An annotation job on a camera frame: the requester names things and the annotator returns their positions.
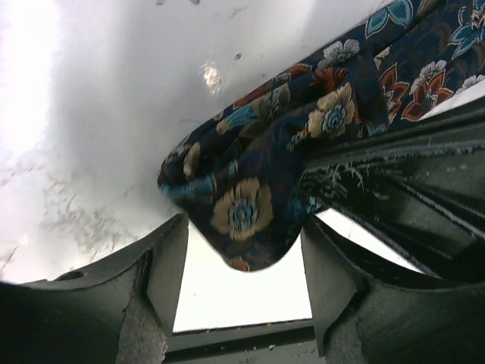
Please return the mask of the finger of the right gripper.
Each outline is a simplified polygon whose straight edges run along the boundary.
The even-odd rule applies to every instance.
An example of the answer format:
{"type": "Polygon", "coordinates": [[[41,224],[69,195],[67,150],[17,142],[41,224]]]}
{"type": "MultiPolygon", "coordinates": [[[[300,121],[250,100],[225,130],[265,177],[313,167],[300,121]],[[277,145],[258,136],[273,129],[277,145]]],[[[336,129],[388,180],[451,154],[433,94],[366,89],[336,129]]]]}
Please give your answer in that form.
{"type": "Polygon", "coordinates": [[[320,149],[299,181],[426,275],[484,280],[484,100],[320,149]]]}

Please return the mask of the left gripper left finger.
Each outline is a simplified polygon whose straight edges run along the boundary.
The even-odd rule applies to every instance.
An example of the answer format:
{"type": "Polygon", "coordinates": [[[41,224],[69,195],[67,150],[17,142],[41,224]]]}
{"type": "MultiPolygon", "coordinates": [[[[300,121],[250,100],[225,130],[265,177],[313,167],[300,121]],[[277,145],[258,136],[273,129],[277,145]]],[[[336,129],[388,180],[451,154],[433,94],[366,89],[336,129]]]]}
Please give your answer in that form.
{"type": "Polygon", "coordinates": [[[141,240],[52,280],[1,285],[3,363],[161,363],[189,237],[175,215],[141,240]]]}

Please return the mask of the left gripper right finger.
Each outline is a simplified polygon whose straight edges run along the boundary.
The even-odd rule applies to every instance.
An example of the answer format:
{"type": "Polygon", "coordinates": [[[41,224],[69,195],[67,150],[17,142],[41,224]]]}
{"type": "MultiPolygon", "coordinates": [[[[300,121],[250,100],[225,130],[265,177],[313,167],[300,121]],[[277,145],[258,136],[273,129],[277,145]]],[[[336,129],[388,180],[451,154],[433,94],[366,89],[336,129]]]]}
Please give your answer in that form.
{"type": "Polygon", "coordinates": [[[316,216],[301,232],[318,352],[328,363],[482,363],[484,283],[423,275],[316,216]]]}

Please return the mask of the floral navy necktie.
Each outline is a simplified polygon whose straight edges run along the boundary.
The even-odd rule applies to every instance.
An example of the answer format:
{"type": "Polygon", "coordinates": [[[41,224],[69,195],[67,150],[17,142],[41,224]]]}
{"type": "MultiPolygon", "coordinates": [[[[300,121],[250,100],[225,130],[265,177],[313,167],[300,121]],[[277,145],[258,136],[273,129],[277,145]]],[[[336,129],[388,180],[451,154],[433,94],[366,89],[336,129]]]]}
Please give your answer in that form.
{"type": "Polygon", "coordinates": [[[300,186],[312,149],[410,127],[483,79],[482,1],[394,1],[187,135],[158,187],[227,265],[262,270],[321,207],[300,186]]]}

